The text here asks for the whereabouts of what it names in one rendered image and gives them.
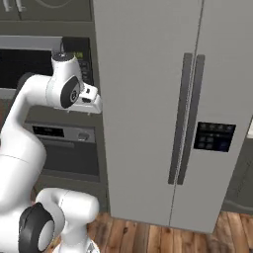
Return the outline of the steel built-in oven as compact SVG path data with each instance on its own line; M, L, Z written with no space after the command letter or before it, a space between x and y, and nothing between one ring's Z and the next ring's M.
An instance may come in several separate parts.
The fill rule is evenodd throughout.
M48 125L26 122L46 149L43 171L46 175L98 182L99 161L93 127Z

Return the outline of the grey two-door fridge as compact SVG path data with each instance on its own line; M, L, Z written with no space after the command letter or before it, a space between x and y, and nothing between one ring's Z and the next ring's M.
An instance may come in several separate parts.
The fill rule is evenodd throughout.
M111 214L214 229L253 119L253 0L94 0Z

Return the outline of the black microwave oven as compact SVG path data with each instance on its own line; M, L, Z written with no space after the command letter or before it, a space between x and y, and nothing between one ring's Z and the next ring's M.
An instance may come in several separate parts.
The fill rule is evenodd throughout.
M93 85L89 38L0 36L0 99L12 99L27 72L51 76L51 54L60 51L75 54L83 81Z

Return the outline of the grey tall oven cabinet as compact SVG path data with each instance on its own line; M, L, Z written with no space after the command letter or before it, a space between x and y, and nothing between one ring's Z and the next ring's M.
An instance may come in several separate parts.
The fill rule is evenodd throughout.
M0 0L0 36L89 38L94 78L92 86L100 86L93 0ZM0 127L11 109L12 99L0 99ZM42 171L36 189L58 187L85 192L99 199L102 211L108 211L103 116L36 106L30 109L26 122L95 129L100 180L74 180L46 175Z

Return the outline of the grey cupboard run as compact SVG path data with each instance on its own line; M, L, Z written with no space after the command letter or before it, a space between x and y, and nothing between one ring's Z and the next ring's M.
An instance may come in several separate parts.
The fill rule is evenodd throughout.
M253 215L253 119L243 141L221 209Z

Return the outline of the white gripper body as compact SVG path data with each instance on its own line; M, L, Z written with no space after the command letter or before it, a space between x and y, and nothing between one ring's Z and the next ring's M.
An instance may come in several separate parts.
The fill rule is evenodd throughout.
M101 114L102 100L99 94L88 94L82 92L80 94L72 93L69 96L70 107L68 111L81 112L87 114Z

